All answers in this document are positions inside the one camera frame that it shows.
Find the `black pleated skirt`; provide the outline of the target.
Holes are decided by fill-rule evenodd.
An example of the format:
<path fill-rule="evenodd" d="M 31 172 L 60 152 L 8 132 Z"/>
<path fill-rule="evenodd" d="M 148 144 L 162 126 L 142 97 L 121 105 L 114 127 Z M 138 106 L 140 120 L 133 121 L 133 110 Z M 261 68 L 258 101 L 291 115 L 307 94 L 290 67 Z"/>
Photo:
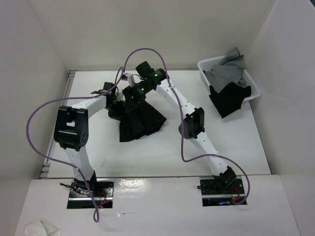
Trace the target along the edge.
<path fill-rule="evenodd" d="M 130 142 L 158 132 L 166 120 L 165 116 L 146 101 L 132 110 L 124 104 L 119 125 L 120 142 Z"/>

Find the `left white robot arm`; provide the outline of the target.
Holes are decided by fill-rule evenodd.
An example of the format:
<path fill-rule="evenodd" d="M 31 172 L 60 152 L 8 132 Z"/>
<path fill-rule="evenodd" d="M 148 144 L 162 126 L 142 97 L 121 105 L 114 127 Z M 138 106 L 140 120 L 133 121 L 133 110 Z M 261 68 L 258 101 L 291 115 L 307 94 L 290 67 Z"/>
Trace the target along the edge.
<path fill-rule="evenodd" d="M 86 144 L 89 138 L 89 118 L 106 109 L 111 119 L 123 117 L 123 95 L 113 83 L 105 82 L 100 90 L 93 91 L 90 99 L 73 106 L 60 106 L 54 130 L 54 140 L 66 152 L 74 172 L 72 189 L 86 196 L 97 193 L 96 173 L 91 167 Z"/>

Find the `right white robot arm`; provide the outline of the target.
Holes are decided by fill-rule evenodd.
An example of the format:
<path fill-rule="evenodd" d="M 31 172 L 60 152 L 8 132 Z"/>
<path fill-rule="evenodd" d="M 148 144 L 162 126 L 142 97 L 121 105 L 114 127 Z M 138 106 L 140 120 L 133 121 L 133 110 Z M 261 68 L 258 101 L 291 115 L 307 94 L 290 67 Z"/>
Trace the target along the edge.
<path fill-rule="evenodd" d="M 205 130 L 205 112 L 203 108 L 192 105 L 169 78 L 166 69 L 153 69 L 147 61 L 136 67 L 140 82 L 135 82 L 133 75 L 123 70 L 121 79 L 128 81 L 128 86 L 123 90 L 125 105 L 128 113 L 135 111 L 144 104 L 146 94 L 156 91 L 174 108 L 180 112 L 181 123 L 181 158 L 183 162 L 192 162 L 206 158 L 211 173 L 213 174 L 215 189 L 227 193 L 236 180 L 236 174 L 226 163 L 228 158 L 218 155 L 217 150 L 208 138 Z M 184 140 L 192 142 L 202 152 L 200 156 L 191 159 L 184 158 Z"/>

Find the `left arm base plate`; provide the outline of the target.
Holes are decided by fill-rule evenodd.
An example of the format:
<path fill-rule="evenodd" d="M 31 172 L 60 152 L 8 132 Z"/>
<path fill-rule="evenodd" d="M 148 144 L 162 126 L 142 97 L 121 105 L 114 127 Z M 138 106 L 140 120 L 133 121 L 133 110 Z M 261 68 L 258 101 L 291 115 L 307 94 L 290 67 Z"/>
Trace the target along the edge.
<path fill-rule="evenodd" d="M 90 194 L 85 184 L 77 184 L 72 180 L 71 184 L 60 183 L 69 190 L 67 209 L 87 209 L 94 208 Z M 96 205 L 100 208 L 112 208 L 114 182 L 111 179 L 98 179 L 96 184 L 91 187 L 93 198 Z"/>

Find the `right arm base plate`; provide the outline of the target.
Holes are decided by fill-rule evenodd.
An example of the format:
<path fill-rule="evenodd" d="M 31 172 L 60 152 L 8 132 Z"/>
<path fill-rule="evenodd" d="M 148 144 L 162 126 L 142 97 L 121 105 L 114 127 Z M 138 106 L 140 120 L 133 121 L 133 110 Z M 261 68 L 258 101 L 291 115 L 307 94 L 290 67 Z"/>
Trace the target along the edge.
<path fill-rule="evenodd" d="M 220 190 L 217 181 L 212 177 L 201 178 L 197 189 L 201 191 L 204 207 L 234 206 L 245 197 L 245 190 L 241 178 L 237 178 L 227 189 Z"/>

